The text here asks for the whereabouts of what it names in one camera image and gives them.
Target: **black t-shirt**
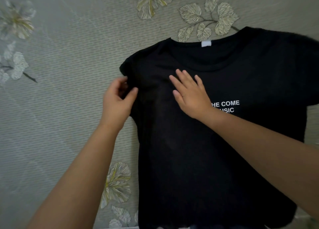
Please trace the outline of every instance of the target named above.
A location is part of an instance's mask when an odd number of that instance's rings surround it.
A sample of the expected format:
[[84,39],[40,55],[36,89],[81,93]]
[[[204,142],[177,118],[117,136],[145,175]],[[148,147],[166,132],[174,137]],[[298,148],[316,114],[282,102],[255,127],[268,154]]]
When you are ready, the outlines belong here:
[[313,39],[250,27],[207,47],[169,38],[127,58],[120,70],[139,88],[131,116],[140,142],[140,228],[291,222],[296,205],[187,116],[168,77],[177,68],[197,74],[215,107],[303,141],[307,106],[319,103],[318,58]]

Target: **hand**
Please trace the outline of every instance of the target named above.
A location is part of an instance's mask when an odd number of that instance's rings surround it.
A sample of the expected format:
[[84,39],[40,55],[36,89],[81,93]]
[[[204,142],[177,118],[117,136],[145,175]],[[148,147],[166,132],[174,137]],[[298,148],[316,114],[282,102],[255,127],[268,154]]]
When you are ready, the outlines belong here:
[[186,70],[181,72],[178,69],[176,70],[176,74],[181,82],[173,75],[169,76],[177,89],[173,90],[175,100],[178,102],[181,110],[187,115],[203,122],[203,118],[213,107],[205,91],[202,80],[198,75],[195,75],[196,83]]
[[127,90],[127,77],[115,79],[106,90],[103,98],[103,112],[100,124],[119,132],[126,119],[129,117],[133,103],[138,94],[138,88],[134,87],[125,97],[121,96]]

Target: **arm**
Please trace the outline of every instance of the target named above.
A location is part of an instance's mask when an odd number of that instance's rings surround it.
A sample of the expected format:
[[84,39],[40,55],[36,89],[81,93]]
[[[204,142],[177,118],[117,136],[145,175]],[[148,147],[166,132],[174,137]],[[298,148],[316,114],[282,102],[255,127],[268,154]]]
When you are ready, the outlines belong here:
[[137,96],[134,88],[122,100],[126,77],[105,92],[100,124],[31,219],[28,229],[92,228],[113,155],[115,139]]
[[319,220],[319,150],[212,107],[201,79],[172,75],[180,108],[228,142],[273,186]]

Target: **neck tag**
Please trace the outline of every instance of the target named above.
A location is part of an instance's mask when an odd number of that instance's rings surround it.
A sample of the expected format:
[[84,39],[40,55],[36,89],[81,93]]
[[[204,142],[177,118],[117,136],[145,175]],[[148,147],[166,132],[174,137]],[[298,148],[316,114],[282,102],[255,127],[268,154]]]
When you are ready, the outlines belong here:
[[212,42],[211,41],[202,41],[202,47],[207,47],[207,46],[211,46]]

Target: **forearm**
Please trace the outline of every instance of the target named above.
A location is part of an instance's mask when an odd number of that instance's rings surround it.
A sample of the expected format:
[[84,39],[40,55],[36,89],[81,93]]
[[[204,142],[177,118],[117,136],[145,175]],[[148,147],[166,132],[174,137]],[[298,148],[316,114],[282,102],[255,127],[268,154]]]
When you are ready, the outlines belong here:
[[38,209],[29,229],[93,227],[116,135],[98,126]]
[[212,107],[201,120],[257,172],[319,220],[319,150]]

